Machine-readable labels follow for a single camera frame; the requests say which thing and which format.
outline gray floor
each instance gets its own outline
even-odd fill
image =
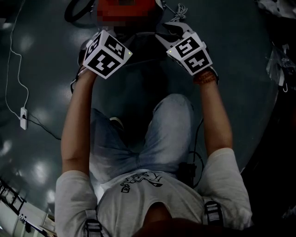
[[[27,109],[57,136],[61,136],[71,99],[69,83],[78,69],[78,49],[96,31],[88,16],[82,24],[64,20],[69,1],[27,0],[13,37],[13,49],[23,55],[20,78],[30,91]],[[178,4],[176,0],[167,2],[172,8]],[[265,71],[270,43],[263,19],[252,0],[183,3],[189,8],[185,22],[207,43],[219,73],[219,87],[234,133],[234,150],[239,168],[243,169],[260,141],[276,99],[277,87]],[[172,17],[167,10],[163,22]],[[60,142],[32,123],[22,130],[19,120],[6,108],[10,30],[0,31],[0,175],[30,203],[53,212],[52,196],[61,174]],[[26,97],[26,91],[17,83],[18,60],[16,56],[11,59],[8,85],[8,103],[17,113]],[[198,86],[169,59],[131,65],[108,80],[97,79],[92,106],[107,116],[122,118],[131,144],[137,146],[153,106],[169,93],[181,93],[191,100],[197,125],[201,119]],[[206,161],[203,129],[197,151]]]

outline white cable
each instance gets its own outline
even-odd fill
[[[20,84],[21,86],[23,86],[23,87],[26,88],[26,90],[27,90],[27,99],[26,99],[25,104],[24,104],[24,108],[25,108],[25,106],[26,106],[26,104],[27,104],[27,101],[28,101],[28,98],[29,98],[29,89],[28,89],[26,86],[24,86],[24,85],[20,82],[20,80],[19,80],[19,72],[20,72],[20,65],[21,65],[21,63],[22,63],[22,56],[21,56],[20,54],[16,53],[16,52],[14,52],[14,51],[12,50],[12,36],[13,36],[13,31],[14,31],[15,25],[16,25],[16,23],[17,23],[17,20],[18,20],[18,17],[19,17],[19,13],[20,13],[20,11],[21,11],[22,8],[23,8],[24,3],[25,3],[25,0],[22,1],[22,4],[21,4],[21,6],[20,6],[20,8],[19,8],[19,11],[18,11],[17,17],[16,17],[16,19],[15,19],[15,21],[14,21],[14,24],[13,24],[13,27],[12,27],[12,31],[11,31],[11,33],[10,33],[10,49],[9,49],[9,56],[8,56],[8,62],[7,62],[7,77],[6,77],[6,88],[5,88],[5,102],[6,102],[6,105],[7,105],[8,109],[10,110],[10,112],[14,113],[14,114],[18,117],[18,119],[21,119],[21,117],[19,117],[15,112],[13,112],[13,111],[11,110],[11,108],[9,107],[8,103],[7,103],[7,86],[8,86],[8,75],[9,75],[10,55],[11,55],[11,52],[12,52],[12,53],[14,53],[15,55],[20,56],[20,61],[19,61],[19,66],[18,66],[18,82],[19,82],[19,84]]]
[[[166,4],[166,6],[172,13],[175,14],[175,17],[173,19],[171,19],[170,21],[179,22],[180,19],[184,20],[186,18],[185,14],[186,14],[188,8],[185,7],[182,3],[178,4],[177,12],[173,11],[167,4]]]

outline white cube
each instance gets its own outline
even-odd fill
[[[111,76],[132,56],[129,49],[104,30],[87,46],[83,66],[104,79]]]
[[[180,41],[170,48],[167,54],[190,75],[194,75],[213,64],[205,43],[200,40],[197,33],[193,33]]]

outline white t-shirt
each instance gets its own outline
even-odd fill
[[[96,210],[108,236],[130,237],[156,202],[162,202],[173,218],[207,224],[204,198],[221,205],[224,227],[242,230],[252,225],[249,197],[231,149],[210,155],[198,193],[164,172],[136,171],[117,178],[97,205],[89,177],[68,171],[56,183],[56,232],[59,237],[84,236],[85,210]]]

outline power strip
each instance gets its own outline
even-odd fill
[[[28,118],[28,111],[24,107],[20,108],[20,127],[26,130],[27,120],[24,119],[23,116],[25,116],[25,118]]]

